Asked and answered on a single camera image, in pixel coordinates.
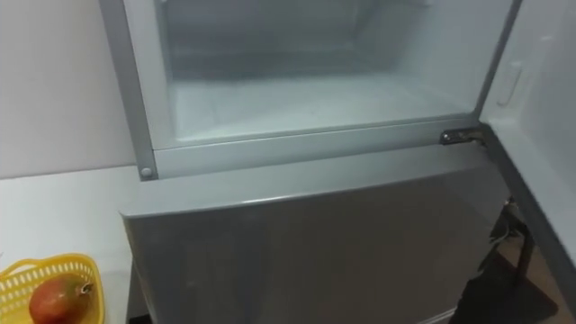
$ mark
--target refrigerator cabinet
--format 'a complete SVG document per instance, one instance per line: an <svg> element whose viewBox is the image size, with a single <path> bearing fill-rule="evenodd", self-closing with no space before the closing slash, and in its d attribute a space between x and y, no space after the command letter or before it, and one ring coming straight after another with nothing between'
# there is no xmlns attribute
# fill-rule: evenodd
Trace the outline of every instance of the refrigerator cabinet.
<svg viewBox="0 0 576 324"><path fill-rule="evenodd" d="M300 38L288 28L293 22L282 21L280 15L258 16L251 21L254 25L245 24L254 12L245 8L241 13L224 10L215 15L218 19L205 21L203 17L230 7L197 7L203 1L174 1L172 19L178 16L175 8L190 13L187 5L209 15L184 15L166 22L167 17L158 13L171 2L101 0L143 179L139 199L122 209L121 215L156 323L446 321L489 248L488 234L509 192L567 303L576 305L574 2L511 1L506 10L490 17L501 19L495 24L498 37L493 47L487 41L488 49L474 42L481 35L468 34L444 44L454 46L448 47L452 51L427 52L423 58L410 49L439 49L433 39L417 37L408 44L414 47L403 48L405 55L393 55L400 59L394 61L395 68L404 73L402 67L408 67L401 78L391 76L389 66L379 66L376 75L372 74L375 67L370 67L367 75L349 65L348 56L330 53L330 59L343 58L346 64L337 60L335 65L346 69L337 71L334 79L323 67L314 80L308 68L304 79L295 78L291 64L302 67L303 62L316 69L331 62L328 57L303 57L299 52L285 59L286 53L317 43L317 36L325 41L322 50L347 43L347 38L344 42L340 38L343 35L357 41L356 28L362 27L358 23L373 22L369 14L355 16L362 19L350 26L343 23L350 9L347 1L323 4L319 0L310 4L319 7L309 8L310 15L304 16L312 21L322 17L327 25L320 23L317 30ZM365 13L377 13L378 6L369 5L377 3L362 2L355 8L368 5ZM382 3L388 13L410 12L410 17L430 10L419 22L425 26L442 17L434 8L450 4L449 8L464 10L452 7L448 0ZM324 5L331 9L324 13L320 10ZM222 18L226 14L234 19ZM471 16L463 17L462 30L472 26L465 22L473 22ZM308 28L309 21L302 22ZM196 31L190 23L201 27L214 23L217 31L224 31L223 39L234 30L241 37L224 46L200 31L189 33ZM218 29L227 23L230 28ZM270 43L253 33L262 31L262 26L283 42L268 48ZM382 33L386 29L380 27L367 31L386 36ZM386 53L379 44L366 45L362 39L355 45L373 45L370 53ZM478 65L467 70L470 62L459 59L474 55L459 51L463 41L493 55L489 60L477 58ZM246 44L251 46L248 53L267 54L230 57ZM445 71L439 75L426 66L442 57L438 54L453 52L460 53L454 64L465 63L460 68L435 64ZM179 61L182 53L186 59ZM242 70L254 62L277 63L278 53L282 54L280 66L256 76ZM408 64L406 59L414 60ZM200 74L200 84L209 85L208 89L191 81L199 76L198 64L210 68ZM286 73L288 81L283 78ZM279 79L274 88L268 88L270 76ZM180 77L193 82L193 87L181 93L181 84L170 85L170 80ZM411 78L407 84L400 81L404 77ZM438 89L434 94L425 91L430 86L447 89L446 93L458 90L459 104L446 101ZM274 90L273 95L262 97L265 90ZM350 100L338 96L342 93ZM187 105L174 105L170 98L182 99L182 95ZM321 105L318 95L327 100L336 97L336 107L342 110L332 112L346 118L299 119L302 115L285 110L284 104L293 106L293 100L302 99L298 109L322 113L316 111L316 104ZM366 107L379 100L382 107L394 109L384 109L384 115L380 110L370 114L374 111ZM265 113L246 120L245 103ZM216 107L227 114L234 112L230 107L235 104L238 123L203 120L201 111L195 110ZM271 116L270 107L282 107L277 110L282 114L260 119ZM189 112L198 119L186 118Z"/></svg>

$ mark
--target white wall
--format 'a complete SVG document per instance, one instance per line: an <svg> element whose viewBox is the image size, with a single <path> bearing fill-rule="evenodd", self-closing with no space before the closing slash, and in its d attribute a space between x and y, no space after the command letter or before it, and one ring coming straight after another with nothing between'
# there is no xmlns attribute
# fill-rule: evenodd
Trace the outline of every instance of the white wall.
<svg viewBox="0 0 576 324"><path fill-rule="evenodd" d="M134 162L98 0L1 0L0 178Z"/></svg>

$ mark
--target refrigerator door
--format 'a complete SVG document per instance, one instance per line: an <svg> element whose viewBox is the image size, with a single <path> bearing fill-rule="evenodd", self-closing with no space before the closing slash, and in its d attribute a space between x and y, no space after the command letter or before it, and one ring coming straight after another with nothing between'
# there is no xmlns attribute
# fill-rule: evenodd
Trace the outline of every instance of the refrigerator door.
<svg viewBox="0 0 576 324"><path fill-rule="evenodd" d="M155 323L436 323L507 197L468 143L145 182L121 214Z"/></svg>
<svg viewBox="0 0 576 324"><path fill-rule="evenodd" d="M525 0L481 112L487 147L576 311L576 2Z"/></svg>

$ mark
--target freezer shelf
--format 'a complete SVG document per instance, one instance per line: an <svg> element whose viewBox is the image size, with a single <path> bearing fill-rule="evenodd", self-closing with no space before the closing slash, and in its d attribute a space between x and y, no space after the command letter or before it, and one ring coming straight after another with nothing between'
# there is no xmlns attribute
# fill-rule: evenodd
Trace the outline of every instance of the freezer shelf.
<svg viewBox="0 0 576 324"><path fill-rule="evenodd" d="M176 138L187 145L465 116L452 98L389 73L175 81Z"/></svg>

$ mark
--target open freezer door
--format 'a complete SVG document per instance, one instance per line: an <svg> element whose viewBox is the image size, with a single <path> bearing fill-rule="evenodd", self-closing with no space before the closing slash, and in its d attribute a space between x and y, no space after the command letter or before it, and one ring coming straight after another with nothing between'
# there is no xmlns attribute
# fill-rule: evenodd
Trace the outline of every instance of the open freezer door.
<svg viewBox="0 0 576 324"><path fill-rule="evenodd" d="M523 1L480 120L490 157L576 314L575 35L576 2Z"/></svg>

